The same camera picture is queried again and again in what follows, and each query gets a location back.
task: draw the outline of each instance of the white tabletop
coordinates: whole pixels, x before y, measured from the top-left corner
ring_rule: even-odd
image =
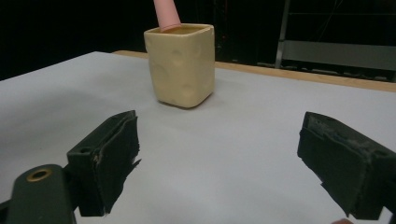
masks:
[[[184,110],[157,102],[146,59],[94,52],[0,82],[0,202],[18,175],[65,166],[95,127],[135,110],[142,162],[110,215],[76,211],[78,223],[331,223],[345,214],[297,157],[304,113],[395,150],[395,103],[395,92],[217,69],[215,92]]]

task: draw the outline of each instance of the wooden table edge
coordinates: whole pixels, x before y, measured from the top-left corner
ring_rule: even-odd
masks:
[[[131,56],[136,58],[147,59],[149,56],[145,52],[136,52],[129,50],[118,50],[114,54]],[[375,91],[392,91],[396,92],[396,83],[373,81],[366,79],[358,79],[353,77],[334,77],[327,75],[320,75],[314,73],[296,72],[275,68],[265,68],[259,66],[251,66],[237,63],[221,63],[215,62],[217,68],[230,69],[234,71],[247,72],[271,77],[284,77],[303,81],[312,81],[319,83],[327,83],[340,86],[355,87],[361,89],[375,90]]]

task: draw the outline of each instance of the cup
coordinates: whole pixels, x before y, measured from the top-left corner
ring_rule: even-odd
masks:
[[[194,107],[215,88],[214,27],[185,24],[144,33],[153,89],[160,102]]]

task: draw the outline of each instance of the metal frame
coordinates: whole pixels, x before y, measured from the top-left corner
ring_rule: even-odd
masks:
[[[286,40],[290,0],[286,0],[276,53],[282,60],[326,63],[396,71],[396,47]]]

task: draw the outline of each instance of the white table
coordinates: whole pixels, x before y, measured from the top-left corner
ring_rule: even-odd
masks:
[[[217,69],[190,110],[155,99],[146,59],[94,52],[0,82],[0,202],[14,179],[134,109],[142,159],[107,217],[78,223],[331,223],[345,214],[297,157],[305,111],[396,149],[396,93]],[[388,223],[384,209],[380,221]]]

